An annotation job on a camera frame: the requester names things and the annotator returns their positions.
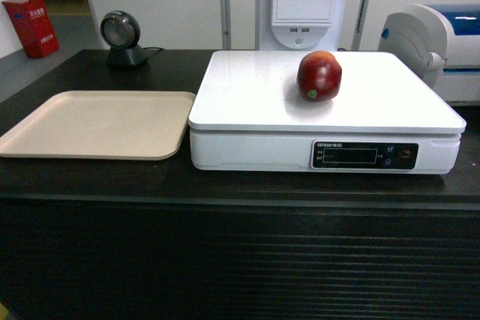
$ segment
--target white machine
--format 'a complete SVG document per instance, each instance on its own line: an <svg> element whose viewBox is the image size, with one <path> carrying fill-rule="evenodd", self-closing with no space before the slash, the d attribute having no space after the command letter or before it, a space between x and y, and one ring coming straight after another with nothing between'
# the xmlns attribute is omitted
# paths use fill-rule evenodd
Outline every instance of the white machine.
<svg viewBox="0 0 480 320"><path fill-rule="evenodd" d="M260 50L336 50L346 0L256 0Z"/></svg>
<svg viewBox="0 0 480 320"><path fill-rule="evenodd" d="M442 174L466 122L384 52L336 52L332 100L296 86L309 52L216 52L190 112L195 167L207 170Z"/></svg>
<svg viewBox="0 0 480 320"><path fill-rule="evenodd" d="M391 52L454 105L480 102L480 5L420 5L387 17L378 50Z"/></svg>

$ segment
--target black countertop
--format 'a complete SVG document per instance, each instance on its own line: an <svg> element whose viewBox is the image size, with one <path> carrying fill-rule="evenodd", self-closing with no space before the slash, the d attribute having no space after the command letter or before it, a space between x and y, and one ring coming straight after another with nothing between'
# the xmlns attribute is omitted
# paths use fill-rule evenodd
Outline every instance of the black countertop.
<svg viewBox="0 0 480 320"><path fill-rule="evenodd" d="M84 50L0 104L0 135L42 103L70 90L152 90L196 93L210 50L152 52L137 70L105 65L106 50ZM104 200L223 204L480 209L480 108L455 110L466 119L460 152L447 175L301 172L211 172L191 162L188 132L161 161L0 159L0 197L8 201Z"/></svg>

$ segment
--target receipt printer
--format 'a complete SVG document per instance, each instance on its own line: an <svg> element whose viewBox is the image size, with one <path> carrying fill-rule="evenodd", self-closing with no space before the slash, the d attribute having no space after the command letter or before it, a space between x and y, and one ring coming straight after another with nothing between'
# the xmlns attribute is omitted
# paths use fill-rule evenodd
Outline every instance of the receipt printer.
<svg viewBox="0 0 480 320"><path fill-rule="evenodd" d="M378 50L395 54L444 101L480 102L480 4L416 4L393 13Z"/></svg>
<svg viewBox="0 0 480 320"><path fill-rule="evenodd" d="M271 0L271 32L285 49L336 43L346 0Z"/></svg>

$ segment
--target gray floor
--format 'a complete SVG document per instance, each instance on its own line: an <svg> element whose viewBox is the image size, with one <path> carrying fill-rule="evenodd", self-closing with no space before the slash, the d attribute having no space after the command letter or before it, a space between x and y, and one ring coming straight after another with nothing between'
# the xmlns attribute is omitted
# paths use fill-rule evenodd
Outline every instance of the gray floor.
<svg viewBox="0 0 480 320"><path fill-rule="evenodd" d="M50 16L60 49L46 58L32 59L21 49L1 59L0 102L25 88L82 49L102 49L90 16Z"/></svg>

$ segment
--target blue lid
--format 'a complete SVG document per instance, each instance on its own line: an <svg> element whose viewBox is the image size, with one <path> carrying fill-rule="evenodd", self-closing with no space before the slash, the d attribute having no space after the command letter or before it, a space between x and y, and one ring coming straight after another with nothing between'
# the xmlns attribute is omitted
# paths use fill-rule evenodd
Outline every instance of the blue lid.
<svg viewBox="0 0 480 320"><path fill-rule="evenodd" d="M480 35L480 4L428 6L447 18L455 35Z"/></svg>

